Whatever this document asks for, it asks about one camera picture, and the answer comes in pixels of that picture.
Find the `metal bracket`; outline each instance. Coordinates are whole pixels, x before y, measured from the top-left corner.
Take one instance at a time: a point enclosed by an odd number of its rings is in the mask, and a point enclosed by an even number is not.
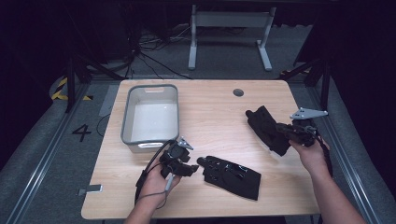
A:
[[[328,116],[328,115],[329,115],[329,113],[327,111],[306,109],[306,108],[300,107],[300,109],[297,110],[297,112],[290,115],[290,118],[291,119],[312,119],[312,118],[324,117],[324,116]]]
[[[177,145],[180,147],[184,147],[186,149],[194,150],[192,146],[184,139],[183,136],[180,137],[180,140],[178,140]]]
[[[87,193],[102,192],[102,190],[103,190],[102,185],[89,185],[86,189],[79,189],[77,192],[77,196],[81,196]]]

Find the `black cloth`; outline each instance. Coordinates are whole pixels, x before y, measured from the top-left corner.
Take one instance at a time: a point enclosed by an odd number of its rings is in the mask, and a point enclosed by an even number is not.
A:
[[[264,144],[267,145],[270,150],[279,154],[279,156],[285,155],[290,147],[289,140],[283,133],[279,133],[276,130],[276,121],[265,106],[262,105],[256,112],[247,110],[246,115],[247,123]]]
[[[205,168],[205,182],[241,197],[258,200],[261,174],[245,166],[213,156],[199,158],[197,162]]]

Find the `table clamp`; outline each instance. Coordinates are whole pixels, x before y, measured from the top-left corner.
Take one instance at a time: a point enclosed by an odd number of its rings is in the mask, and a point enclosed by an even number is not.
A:
[[[79,189],[77,192],[77,196],[82,196],[87,193],[97,193],[102,192],[103,186],[102,185],[89,185],[86,189]]]

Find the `wooden table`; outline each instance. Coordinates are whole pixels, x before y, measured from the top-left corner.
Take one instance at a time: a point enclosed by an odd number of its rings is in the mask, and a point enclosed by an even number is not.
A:
[[[154,153],[132,153],[120,139],[128,90],[134,85],[177,86],[180,135],[194,147],[188,164],[216,156],[262,174],[259,200],[251,201],[207,184],[203,167],[183,177],[166,206],[153,217],[287,216],[319,213],[309,173],[290,148],[280,157],[248,125],[246,110],[261,105],[278,122],[290,123],[298,107],[289,86],[277,80],[127,80],[122,81],[92,174],[81,214],[87,219],[126,218],[134,207],[135,183]],[[244,92],[233,95],[234,89]]]

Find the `wrist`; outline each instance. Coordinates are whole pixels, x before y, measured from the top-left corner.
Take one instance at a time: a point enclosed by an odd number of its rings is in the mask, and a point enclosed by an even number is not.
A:
[[[155,211],[157,207],[165,200],[165,193],[150,196],[142,196],[136,203],[136,206],[142,206],[149,211]]]
[[[330,176],[329,173],[329,168],[327,167],[327,164],[317,164],[315,166],[312,166],[311,169],[307,169],[308,173],[312,176],[312,177],[329,177],[332,178]]]
[[[330,180],[330,179],[332,179],[327,166],[318,167],[317,169],[312,169],[308,172],[311,175],[311,178],[313,180]]]

